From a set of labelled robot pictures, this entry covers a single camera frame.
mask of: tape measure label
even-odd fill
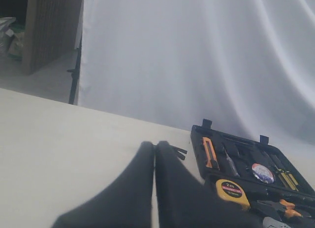
[[[242,191],[236,185],[230,182],[223,182],[222,184],[223,191],[231,197],[241,197]]]

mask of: black stand pole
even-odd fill
[[[70,90],[70,96],[69,96],[69,104],[72,104],[72,105],[74,104],[75,93],[77,91],[78,80],[80,77],[81,52],[82,52],[82,38],[80,41],[80,46],[78,48],[78,56],[77,56],[77,62],[75,64],[75,69],[67,70],[67,72],[71,73],[71,77],[72,77],[72,84],[71,84],[71,90]]]

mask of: plastic bag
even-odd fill
[[[0,57],[5,56],[6,52],[10,46],[12,37],[7,33],[9,31],[9,26],[15,21],[14,17],[4,17],[0,18]]]

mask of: black plastic case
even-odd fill
[[[268,137],[261,135],[260,142],[256,142],[213,130],[211,129],[211,124],[212,121],[204,119],[202,126],[194,125],[191,129],[193,150],[200,175],[205,179],[205,186],[216,191],[216,181],[219,179],[227,179],[237,183],[243,188],[250,204],[257,200],[272,200],[276,202],[280,199],[285,199],[288,202],[308,206],[308,212],[312,216],[310,223],[312,223],[311,226],[315,227],[315,223],[313,223],[313,219],[315,219],[314,189],[278,148],[268,145]],[[206,166],[208,159],[203,145],[203,137],[209,138],[212,142],[220,167],[219,170]],[[234,161],[240,176],[233,175],[222,146],[224,146],[228,155]],[[273,163],[275,156],[281,161],[286,171],[290,171],[298,182],[299,185],[296,186],[298,191],[287,188],[284,186],[284,183],[282,183]],[[274,183],[266,184],[257,180],[252,172],[252,165],[254,163],[261,164],[272,171],[275,178]],[[294,227],[309,226],[304,226],[302,223],[294,223]]]

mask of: floor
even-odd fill
[[[68,103],[72,78],[67,70],[73,69],[75,62],[76,51],[24,75],[21,62],[0,58],[0,88]]]

